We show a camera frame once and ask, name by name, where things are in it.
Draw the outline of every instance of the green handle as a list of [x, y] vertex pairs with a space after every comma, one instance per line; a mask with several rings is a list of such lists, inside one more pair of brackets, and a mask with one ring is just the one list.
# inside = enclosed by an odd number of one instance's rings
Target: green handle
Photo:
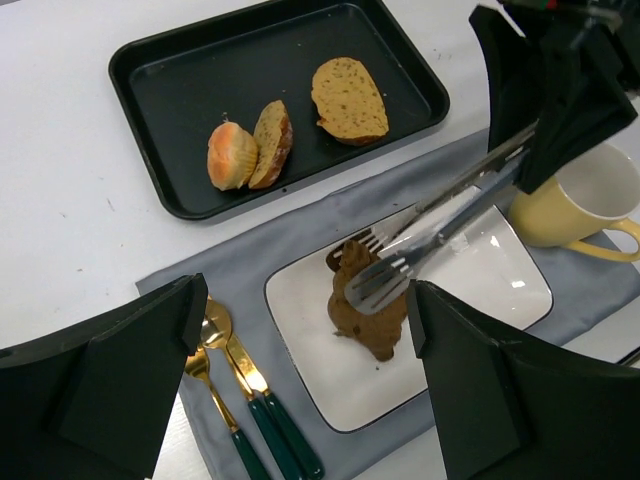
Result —
[[249, 410], [285, 480], [306, 480], [265, 406], [255, 398], [249, 402]]
[[260, 457], [256, 454], [256, 451], [253, 449], [253, 445], [251, 445], [251, 442], [244, 432], [238, 429], [231, 433], [231, 438], [236, 446], [236, 450], [238, 450], [238, 453], [240, 454], [240, 458], [242, 459], [244, 468], [249, 474], [249, 478], [251, 478], [251, 480], [271, 480], [271, 477], [260, 461]]
[[285, 440], [289, 444], [293, 454], [298, 459], [298, 463], [310, 480], [320, 480], [324, 477], [324, 466], [313, 451], [309, 442], [304, 437], [296, 423], [293, 421], [284, 405], [280, 402], [276, 394], [269, 392], [265, 395], [264, 400], [267, 404], [269, 413], [274, 418], [284, 435]]

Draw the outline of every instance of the fork tines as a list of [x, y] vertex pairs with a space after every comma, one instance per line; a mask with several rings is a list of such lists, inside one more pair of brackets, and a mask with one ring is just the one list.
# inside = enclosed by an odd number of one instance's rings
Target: fork tines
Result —
[[370, 228], [363, 230], [362, 232], [353, 235], [348, 240], [342, 242], [336, 248], [331, 250], [326, 258], [327, 266], [334, 272], [340, 268], [340, 260], [342, 257], [342, 249], [344, 244], [349, 240], [354, 240], [361, 245], [364, 245], [371, 253], [376, 254], [384, 248], [384, 242], [389, 238], [384, 232], [374, 232]]
[[345, 296], [360, 313], [372, 315], [398, 298], [409, 287], [413, 274], [414, 269], [406, 257], [391, 255], [351, 279]]

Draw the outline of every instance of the gray placemat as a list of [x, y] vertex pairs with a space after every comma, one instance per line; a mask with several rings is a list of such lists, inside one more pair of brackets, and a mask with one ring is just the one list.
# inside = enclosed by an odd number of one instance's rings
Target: gray placemat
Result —
[[[363, 430], [333, 431], [307, 394], [274, 326], [264, 297], [265, 282], [289, 263], [436, 191], [485, 151], [486, 133], [472, 135], [155, 273], [139, 282], [140, 293], [202, 272], [211, 294], [230, 309], [235, 331], [272, 390], [324, 461], [326, 479], [352, 479], [434, 425], [429, 395], [419, 395]], [[592, 241], [612, 246], [604, 234]], [[640, 294], [640, 276], [631, 265], [561, 249], [531, 253], [553, 291], [554, 306], [529, 331], [552, 343], [566, 343]], [[211, 378], [273, 478], [282, 478], [222, 353], [212, 352], [210, 357]], [[184, 378], [180, 395], [211, 476], [248, 478], [206, 387]], [[348, 401], [348, 392], [336, 401]]]

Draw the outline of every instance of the white square plate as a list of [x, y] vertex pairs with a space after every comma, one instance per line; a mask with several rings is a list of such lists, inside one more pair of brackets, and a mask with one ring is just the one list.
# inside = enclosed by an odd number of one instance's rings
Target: white square plate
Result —
[[[403, 238], [429, 229], [471, 194], [467, 191], [423, 216]], [[342, 241], [279, 270], [265, 291], [309, 395], [329, 426], [347, 433], [399, 407], [427, 383], [406, 320], [394, 358], [384, 363], [354, 340], [334, 335], [327, 313], [333, 272], [325, 257]], [[380, 256], [397, 248], [397, 243], [387, 247]], [[437, 252], [418, 278], [522, 330], [543, 318], [553, 303], [546, 281], [496, 207]]]

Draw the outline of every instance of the bread slice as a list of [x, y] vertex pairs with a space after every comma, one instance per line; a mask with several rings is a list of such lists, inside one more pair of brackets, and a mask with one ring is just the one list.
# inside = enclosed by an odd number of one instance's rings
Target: bread slice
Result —
[[367, 145], [384, 137], [389, 120], [378, 87], [358, 60], [329, 60], [313, 75], [311, 99], [324, 128], [339, 142]]
[[258, 144], [234, 122], [217, 127], [209, 138], [207, 171], [213, 186], [230, 190], [245, 185], [258, 161]]
[[278, 179], [293, 145], [293, 127], [282, 100], [271, 102], [262, 110], [253, 138], [260, 153], [249, 188], [267, 188]]

